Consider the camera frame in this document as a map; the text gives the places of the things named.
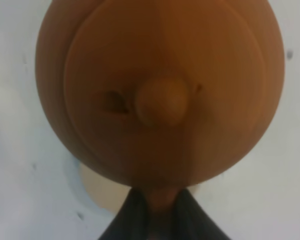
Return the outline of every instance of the flesh-toned surface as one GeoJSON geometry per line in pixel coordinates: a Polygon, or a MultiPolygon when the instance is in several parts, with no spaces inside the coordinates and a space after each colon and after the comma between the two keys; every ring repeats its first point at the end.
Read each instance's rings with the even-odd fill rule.
{"type": "Polygon", "coordinates": [[[52,3],[43,24],[38,89],[59,138],[95,171],[134,187],[185,187],[231,167],[267,129],[284,53],[266,1],[84,1],[60,14],[67,4],[52,3]],[[135,95],[165,75],[187,83],[187,112],[177,126],[148,127],[135,95]],[[95,96],[108,91],[127,112],[98,110],[95,96]]]}

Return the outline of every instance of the round tan object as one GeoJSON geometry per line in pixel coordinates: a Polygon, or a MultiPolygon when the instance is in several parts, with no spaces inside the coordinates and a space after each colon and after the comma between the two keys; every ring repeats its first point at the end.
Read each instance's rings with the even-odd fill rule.
{"type": "Polygon", "coordinates": [[[36,79],[52,128],[88,167],[178,190],[262,137],[283,87],[283,42],[266,0],[55,0],[36,79]]]}

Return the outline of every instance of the white wall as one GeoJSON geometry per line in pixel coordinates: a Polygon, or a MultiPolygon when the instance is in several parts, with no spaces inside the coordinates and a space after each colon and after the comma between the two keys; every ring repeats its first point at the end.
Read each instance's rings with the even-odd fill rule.
{"type": "MultiPolygon", "coordinates": [[[[294,52],[279,109],[244,160],[195,191],[233,240],[300,240],[300,0],[270,2],[294,52]]],[[[40,107],[34,51],[49,3],[0,0],[0,240],[95,240],[113,218],[40,107]]]]}

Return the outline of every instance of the white surface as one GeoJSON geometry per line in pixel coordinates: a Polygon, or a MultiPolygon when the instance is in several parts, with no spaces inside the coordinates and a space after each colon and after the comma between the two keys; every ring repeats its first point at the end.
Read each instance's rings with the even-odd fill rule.
{"type": "MultiPolygon", "coordinates": [[[[195,194],[233,240],[300,240],[300,0],[270,2],[294,51],[279,109],[253,151],[195,194]]],[[[34,55],[49,3],[0,0],[0,240],[95,240],[113,217],[40,107],[34,55]]]]}

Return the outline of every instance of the small round knob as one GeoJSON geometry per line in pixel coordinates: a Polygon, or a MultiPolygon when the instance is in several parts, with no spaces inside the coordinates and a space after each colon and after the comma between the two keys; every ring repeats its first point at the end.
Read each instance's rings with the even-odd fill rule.
{"type": "Polygon", "coordinates": [[[136,113],[146,126],[178,125],[188,104],[188,86],[178,77],[150,78],[138,88],[135,97],[136,113]]]}

